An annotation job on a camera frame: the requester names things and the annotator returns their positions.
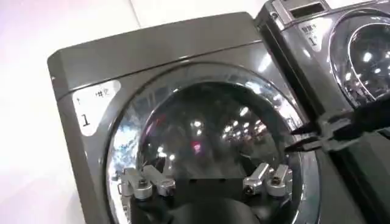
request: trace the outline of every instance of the washer door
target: washer door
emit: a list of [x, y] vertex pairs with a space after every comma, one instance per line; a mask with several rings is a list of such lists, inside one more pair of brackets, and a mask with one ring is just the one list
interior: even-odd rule
[[375, 10], [349, 13], [330, 45], [333, 74], [353, 106], [390, 92], [390, 18]]
[[151, 164], [176, 180], [230, 179], [249, 176], [263, 161], [292, 169], [290, 222], [316, 223], [315, 154], [283, 153], [296, 140], [289, 132], [302, 122], [286, 97], [253, 72], [216, 63], [174, 68], [140, 88], [118, 120], [106, 168], [108, 200], [118, 223], [128, 223], [118, 193], [118, 174], [125, 167]]

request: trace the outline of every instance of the white wall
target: white wall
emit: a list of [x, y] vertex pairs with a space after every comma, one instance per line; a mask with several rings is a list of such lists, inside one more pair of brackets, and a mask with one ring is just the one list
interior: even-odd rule
[[0, 223], [83, 223], [46, 59], [135, 29], [126, 0], [0, 0]]

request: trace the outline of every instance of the pliers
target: pliers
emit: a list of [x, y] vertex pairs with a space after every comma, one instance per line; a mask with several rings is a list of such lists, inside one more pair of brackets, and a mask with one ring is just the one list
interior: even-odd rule
[[338, 151], [357, 142], [365, 132], [390, 127], [390, 95], [360, 106], [353, 111], [325, 113], [291, 132], [292, 135], [310, 135], [293, 145], [286, 152], [313, 150]]

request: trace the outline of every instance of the front-load washer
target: front-load washer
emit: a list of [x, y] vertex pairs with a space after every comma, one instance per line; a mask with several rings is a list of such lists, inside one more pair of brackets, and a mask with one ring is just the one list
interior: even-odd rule
[[[269, 1], [256, 18], [294, 94], [315, 121], [390, 90], [390, 4], [331, 9], [325, 1]], [[371, 222], [390, 222], [389, 131], [332, 155]]]
[[87, 223], [362, 223], [323, 153], [283, 152], [307, 117], [248, 14], [67, 47], [48, 65]]

